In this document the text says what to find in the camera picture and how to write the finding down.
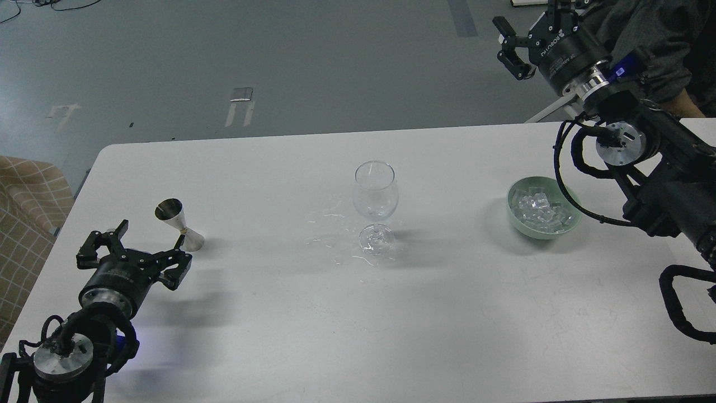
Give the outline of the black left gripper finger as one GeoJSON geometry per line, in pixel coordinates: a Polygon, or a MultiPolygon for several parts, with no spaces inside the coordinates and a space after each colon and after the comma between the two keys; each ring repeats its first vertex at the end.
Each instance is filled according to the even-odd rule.
{"type": "Polygon", "coordinates": [[[97,269],[100,267],[98,250],[100,247],[107,248],[109,255],[118,260],[128,259],[128,252],[124,248],[121,239],[129,228],[129,221],[123,219],[118,226],[107,232],[92,231],[87,236],[83,245],[76,254],[76,266],[79,269],[97,269]]]}
{"type": "Polygon", "coordinates": [[[179,288],[190,270],[192,255],[181,249],[186,235],[179,235],[171,250],[154,253],[150,257],[150,282],[161,283],[168,290],[179,288]]]}

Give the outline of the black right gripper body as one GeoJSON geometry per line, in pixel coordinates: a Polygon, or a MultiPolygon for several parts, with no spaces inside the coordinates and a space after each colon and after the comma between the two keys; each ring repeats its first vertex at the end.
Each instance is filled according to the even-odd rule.
{"type": "Polygon", "coordinates": [[[542,13],[527,38],[536,45],[527,51],[529,62],[557,95],[565,95],[568,84],[591,67],[611,61],[596,36],[580,26],[575,12],[542,13]]]}

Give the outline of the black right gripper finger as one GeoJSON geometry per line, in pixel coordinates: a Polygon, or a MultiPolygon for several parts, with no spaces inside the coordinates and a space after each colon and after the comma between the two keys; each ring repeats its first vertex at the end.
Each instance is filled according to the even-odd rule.
{"type": "Polygon", "coordinates": [[[547,1],[548,30],[575,30],[580,25],[576,11],[586,10],[593,1],[547,1]]]}
{"type": "Polygon", "coordinates": [[[498,60],[508,69],[514,79],[532,78],[535,74],[535,66],[524,62],[517,54],[516,49],[539,48],[540,38],[534,34],[529,34],[526,38],[517,36],[516,31],[504,16],[494,16],[492,23],[499,32],[498,40],[501,43],[501,50],[497,54],[498,60]]]}

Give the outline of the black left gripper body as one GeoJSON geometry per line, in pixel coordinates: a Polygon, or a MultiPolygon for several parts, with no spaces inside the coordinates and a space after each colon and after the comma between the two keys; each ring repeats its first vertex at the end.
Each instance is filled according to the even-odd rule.
{"type": "Polygon", "coordinates": [[[100,258],[99,267],[80,291],[80,306],[110,303],[126,318],[135,318],[161,273],[158,263],[151,257],[146,252],[124,252],[100,258]]]}

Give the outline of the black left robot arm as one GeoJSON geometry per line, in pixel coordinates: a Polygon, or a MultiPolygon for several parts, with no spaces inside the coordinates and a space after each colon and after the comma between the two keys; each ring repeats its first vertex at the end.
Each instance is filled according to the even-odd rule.
{"type": "Polygon", "coordinates": [[[124,247],[128,220],[107,232],[91,232],[76,256],[80,270],[93,270],[79,293],[79,311],[49,316],[39,341],[18,342],[2,355],[2,401],[18,385],[18,402],[103,402],[107,379],[136,357],[140,340],[132,319],[151,287],[176,290],[192,255],[182,229],[169,250],[148,253],[124,247]]]}

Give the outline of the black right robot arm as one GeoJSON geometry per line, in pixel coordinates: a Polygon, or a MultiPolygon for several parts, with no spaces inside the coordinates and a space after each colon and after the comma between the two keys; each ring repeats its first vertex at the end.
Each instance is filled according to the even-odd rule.
{"type": "Polygon", "coordinates": [[[578,211],[601,223],[635,227],[652,237],[684,234],[709,270],[670,265],[659,278],[669,317],[685,336],[714,344],[714,333],[686,319],[673,288],[677,277],[714,283],[714,147],[651,100],[640,99],[628,82],[642,84],[651,56],[635,49],[622,60],[611,55],[583,23],[586,1],[548,1],[526,36],[517,36],[506,18],[493,24],[500,36],[498,60],[515,79],[539,71],[558,95],[580,103],[582,113],[558,128],[553,146],[557,185],[578,211]],[[573,126],[575,168],[598,179],[613,179],[626,196],[623,219],[588,211],[566,189],[560,153],[573,126]]]}

